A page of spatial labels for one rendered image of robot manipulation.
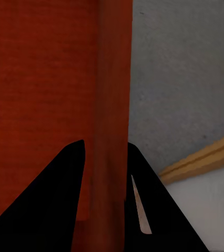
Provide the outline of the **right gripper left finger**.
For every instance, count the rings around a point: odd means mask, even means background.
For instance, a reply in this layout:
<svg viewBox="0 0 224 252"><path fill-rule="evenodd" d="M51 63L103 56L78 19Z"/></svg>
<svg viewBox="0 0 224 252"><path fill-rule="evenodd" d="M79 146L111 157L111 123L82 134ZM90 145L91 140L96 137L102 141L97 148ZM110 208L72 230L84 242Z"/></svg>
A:
<svg viewBox="0 0 224 252"><path fill-rule="evenodd" d="M70 252L85 142L64 147L0 216L0 252Z"/></svg>

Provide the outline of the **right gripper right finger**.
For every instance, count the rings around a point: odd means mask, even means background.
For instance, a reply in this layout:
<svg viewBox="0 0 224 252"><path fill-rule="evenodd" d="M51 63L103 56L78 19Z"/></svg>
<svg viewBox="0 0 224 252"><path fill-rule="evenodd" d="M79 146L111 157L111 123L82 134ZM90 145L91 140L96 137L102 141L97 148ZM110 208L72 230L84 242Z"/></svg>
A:
<svg viewBox="0 0 224 252"><path fill-rule="evenodd" d="M152 234L140 230L133 176ZM140 150L128 143L124 252L209 252Z"/></svg>

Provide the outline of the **storage box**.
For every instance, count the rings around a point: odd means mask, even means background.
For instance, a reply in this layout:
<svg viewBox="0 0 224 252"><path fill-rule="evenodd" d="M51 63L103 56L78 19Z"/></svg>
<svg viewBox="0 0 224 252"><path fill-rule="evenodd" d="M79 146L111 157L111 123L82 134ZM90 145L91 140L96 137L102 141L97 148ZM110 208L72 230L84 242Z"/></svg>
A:
<svg viewBox="0 0 224 252"><path fill-rule="evenodd" d="M67 145L70 252L124 252L133 0L0 0L0 216Z"/></svg>

